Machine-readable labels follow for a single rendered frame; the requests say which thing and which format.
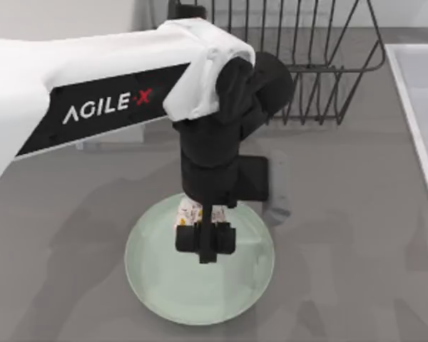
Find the white patterned cup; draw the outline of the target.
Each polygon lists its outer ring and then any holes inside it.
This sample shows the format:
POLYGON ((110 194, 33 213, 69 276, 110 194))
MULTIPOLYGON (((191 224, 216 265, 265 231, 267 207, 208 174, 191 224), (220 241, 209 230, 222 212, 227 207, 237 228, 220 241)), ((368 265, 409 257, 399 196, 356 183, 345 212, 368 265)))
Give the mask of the white patterned cup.
MULTIPOLYGON (((174 229, 178 226, 192 226, 203 219, 203 206, 190 199, 183 197, 179 203, 174 222, 174 229)), ((211 212, 212 223, 226 222, 225 208, 223 206, 213 206, 211 212)))

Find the pale green plate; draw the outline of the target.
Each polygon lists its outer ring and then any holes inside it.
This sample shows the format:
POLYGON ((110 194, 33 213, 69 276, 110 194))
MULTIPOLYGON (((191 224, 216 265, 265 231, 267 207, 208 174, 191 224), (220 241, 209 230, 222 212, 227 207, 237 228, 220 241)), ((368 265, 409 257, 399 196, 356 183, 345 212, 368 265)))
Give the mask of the pale green plate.
POLYGON ((251 308, 265 293, 275 268, 275 248, 261 217, 246 203, 226 210, 237 230, 236 250, 214 264, 175 248, 176 210, 183 194, 157 202, 132 228, 124 253, 128 283, 139 301, 173 322, 221 323, 251 308))

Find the white sink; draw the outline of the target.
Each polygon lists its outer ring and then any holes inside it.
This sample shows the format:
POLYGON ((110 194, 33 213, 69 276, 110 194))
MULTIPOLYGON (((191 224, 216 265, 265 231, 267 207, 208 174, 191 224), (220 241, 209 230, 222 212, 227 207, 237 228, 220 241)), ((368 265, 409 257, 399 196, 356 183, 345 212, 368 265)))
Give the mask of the white sink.
POLYGON ((428 43, 385 46, 428 191, 428 43))

